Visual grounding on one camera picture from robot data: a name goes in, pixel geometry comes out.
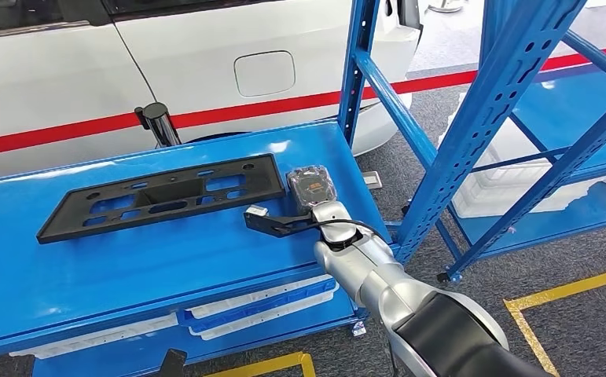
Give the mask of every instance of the silver robotic arm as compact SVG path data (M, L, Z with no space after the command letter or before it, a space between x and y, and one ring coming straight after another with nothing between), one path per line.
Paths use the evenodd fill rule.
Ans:
M351 219L338 201L313 207L312 218ZM475 301L407 275L377 234L348 222L319 229L317 261L382 323L393 353L415 376L548 376L508 352L503 330Z

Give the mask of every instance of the black license plate bracket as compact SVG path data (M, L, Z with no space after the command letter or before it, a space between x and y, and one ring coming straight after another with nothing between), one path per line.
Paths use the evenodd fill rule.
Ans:
M286 191L271 154L71 190L37 233L70 240L280 198Z

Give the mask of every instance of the red stripe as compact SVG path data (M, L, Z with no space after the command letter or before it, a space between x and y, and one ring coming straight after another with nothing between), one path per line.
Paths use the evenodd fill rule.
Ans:
M589 61L580 54L551 57L543 64L542 71L574 65L587 64ZM476 71L451 73L422 79L413 79L396 82L393 88L397 93L412 93L422 90L438 89L447 86L469 84L476 77ZM363 98L374 98L375 94L370 88L365 88ZM316 108L340 101L340 92L312 94L309 96L285 98L275 101L259 102L256 104L242 104L228 108L216 108L200 112L173 115L173 122L177 128L200 126L209 123L225 122L235 119L251 118L254 116L293 112L306 108ZM41 130L25 131L18 134L0 136L0 152L14 149L33 147L55 141L63 141L76 137L102 134L104 132L123 130L138 125L133 113L109 116L106 118L91 119L83 122L69 123L63 126L44 128Z

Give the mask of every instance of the blue shelf board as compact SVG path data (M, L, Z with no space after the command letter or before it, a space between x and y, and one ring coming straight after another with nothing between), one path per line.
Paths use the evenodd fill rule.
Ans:
M35 238L71 189L264 153L283 180L296 167L326 166L351 216L388 235L335 120L0 178L0 354L321 274L317 231L278 239L247 229L246 206L44 245ZM260 205L294 211L288 196Z
M548 149L574 144L606 112L606 74L542 74L547 81L532 83L513 109L512 117ZM606 171L606 145L578 174L601 176Z
M459 218L451 207L454 220L467 233L470 241L478 239L500 218ZM606 184L598 182L589 188L587 196L574 200L565 210L526 214L493 244L483 257L520 249L606 226Z
M211 340L191 335L183 326L165 328L48 359L36 360L33 377L116 377L154 372L169 348L187 352L187 364L281 342L349 324L357 319L341 289L333 300Z

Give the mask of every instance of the car window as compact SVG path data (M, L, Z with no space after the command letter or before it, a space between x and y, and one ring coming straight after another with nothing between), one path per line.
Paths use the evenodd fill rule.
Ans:
M276 0L104 0L112 15L185 13Z
M63 20L57 0L0 0L0 30Z

